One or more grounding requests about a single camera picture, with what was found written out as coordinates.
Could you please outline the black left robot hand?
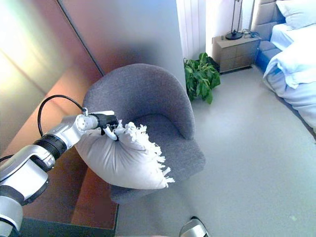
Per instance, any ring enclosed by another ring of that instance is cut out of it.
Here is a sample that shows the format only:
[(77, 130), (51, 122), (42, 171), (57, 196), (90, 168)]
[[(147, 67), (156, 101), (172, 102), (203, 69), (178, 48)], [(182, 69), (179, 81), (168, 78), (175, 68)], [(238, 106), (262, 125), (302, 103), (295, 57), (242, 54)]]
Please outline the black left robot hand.
[(97, 128), (101, 129), (101, 136), (107, 135), (113, 141), (117, 141), (118, 137), (115, 135), (114, 130), (118, 127), (119, 121), (114, 111), (99, 111), (94, 112), (97, 117)]

